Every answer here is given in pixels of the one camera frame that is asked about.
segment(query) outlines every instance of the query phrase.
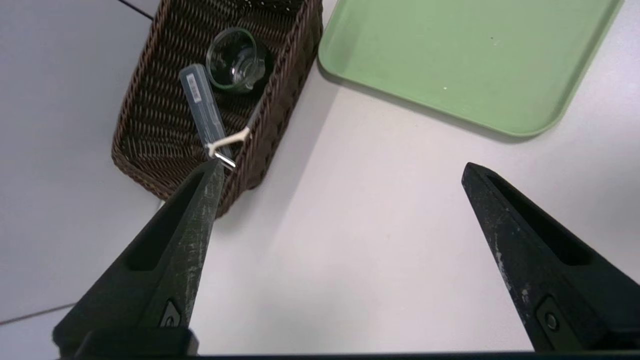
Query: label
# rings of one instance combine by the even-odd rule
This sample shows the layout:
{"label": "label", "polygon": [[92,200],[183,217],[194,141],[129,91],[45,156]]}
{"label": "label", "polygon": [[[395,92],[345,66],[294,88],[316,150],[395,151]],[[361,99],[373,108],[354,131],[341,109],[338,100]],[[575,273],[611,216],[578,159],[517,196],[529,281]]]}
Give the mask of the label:
{"label": "label", "polygon": [[196,104],[202,101],[200,91],[198,90],[198,84],[196,84],[196,77],[193,74],[187,75],[187,83],[189,83],[189,89],[191,90],[193,101],[195,101]]}

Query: white table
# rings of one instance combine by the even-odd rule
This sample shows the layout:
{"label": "white table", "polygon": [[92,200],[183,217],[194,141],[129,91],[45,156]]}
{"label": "white table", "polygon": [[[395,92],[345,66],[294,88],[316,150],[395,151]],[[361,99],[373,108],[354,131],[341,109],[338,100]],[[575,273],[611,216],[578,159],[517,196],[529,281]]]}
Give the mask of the white table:
{"label": "white table", "polygon": [[627,0],[564,119],[527,140],[314,67],[267,178],[214,224],[200,353],[531,349],[460,185],[468,161],[640,281],[638,19]]}

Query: brown wicker basket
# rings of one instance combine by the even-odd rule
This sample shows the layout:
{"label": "brown wicker basket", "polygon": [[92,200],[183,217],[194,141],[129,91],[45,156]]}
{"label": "brown wicker basket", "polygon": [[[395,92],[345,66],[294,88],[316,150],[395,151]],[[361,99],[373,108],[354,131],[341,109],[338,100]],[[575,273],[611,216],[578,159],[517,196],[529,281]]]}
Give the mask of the brown wicker basket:
{"label": "brown wicker basket", "polygon": [[[125,95],[113,137],[115,165],[160,199],[167,199],[206,161],[178,73],[203,63],[213,37],[248,29],[271,51],[274,70],[260,115],[245,143],[231,146],[236,169],[226,180],[220,217],[240,194],[264,178],[316,57],[322,33],[321,0],[162,0]],[[258,99],[214,94],[225,132],[244,128]]]}

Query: clear glass cup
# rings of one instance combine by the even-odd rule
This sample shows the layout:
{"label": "clear glass cup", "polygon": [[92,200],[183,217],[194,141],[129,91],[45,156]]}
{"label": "clear glass cup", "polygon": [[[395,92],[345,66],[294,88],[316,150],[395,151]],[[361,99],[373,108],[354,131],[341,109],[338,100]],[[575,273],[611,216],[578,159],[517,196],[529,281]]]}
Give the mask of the clear glass cup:
{"label": "clear glass cup", "polygon": [[207,77],[229,94],[261,94],[273,70],[271,54],[243,28],[228,28],[218,34],[205,57]]}

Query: green tray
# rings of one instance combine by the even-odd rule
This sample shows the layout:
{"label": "green tray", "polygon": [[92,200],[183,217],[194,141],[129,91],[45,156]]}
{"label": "green tray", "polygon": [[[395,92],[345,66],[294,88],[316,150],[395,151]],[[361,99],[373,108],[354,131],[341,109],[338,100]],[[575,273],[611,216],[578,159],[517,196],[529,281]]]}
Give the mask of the green tray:
{"label": "green tray", "polygon": [[513,136],[563,115],[623,0],[340,0],[326,71]]}

